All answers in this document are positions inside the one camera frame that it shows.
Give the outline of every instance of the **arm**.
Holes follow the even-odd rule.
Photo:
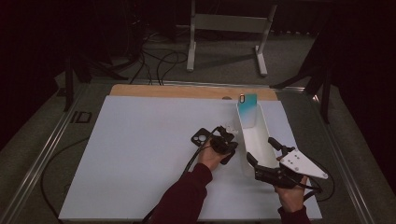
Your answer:
[[[304,176],[301,183],[306,184],[307,177]],[[282,189],[277,186],[275,192],[279,195],[280,207],[277,212],[280,214],[282,224],[309,224],[311,221],[306,215],[304,206],[304,189],[296,186],[293,189]]]
[[[154,210],[150,224],[195,224],[206,197],[206,185],[213,178],[211,171],[226,156],[216,153],[207,143],[192,172],[184,174],[165,192]]]

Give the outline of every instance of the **maroon sleeve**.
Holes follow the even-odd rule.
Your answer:
[[[206,185],[212,181],[209,168],[197,163],[169,188],[154,210],[150,224],[196,223],[206,197]]]
[[[287,213],[280,207],[277,209],[277,212],[280,214],[282,219],[282,224],[310,224],[311,221],[309,220],[308,216],[306,215],[306,207],[304,206],[301,210],[293,213]]]

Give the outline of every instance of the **hand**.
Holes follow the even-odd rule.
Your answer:
[[[306,185],[308,177],[305,175],[301,183]],[[275,192],[279,195],[280,203],[285,212],[293,213],[303,209],[304,206],[304,188],[295,186],[293,189],[282,189],[274,186]]]
[[[210,139],[204,145],[204,149],[199,153],[198,162],[207,166],[210,171],[214,171],[222,159],[226,158],[229,154],[221,155],[217,153],[212,146],[210,146]]]

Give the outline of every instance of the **blue gradient panel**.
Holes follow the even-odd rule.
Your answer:
[[[241,94],[238,101],[242,128],[252,128],[256,124],[257,94]]]

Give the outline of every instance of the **white board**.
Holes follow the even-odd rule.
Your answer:
[[[175,183],[196,146],[191,137],[235,118],[236,101],[107,96],[60,219],[142,219]],[[296,147],[279,101],[259,102],[270,136]],[[243,175],[239,153],[213,173],[200,220],[279,218],[273,186]],[[321,218],[315,197],[305,202]]]

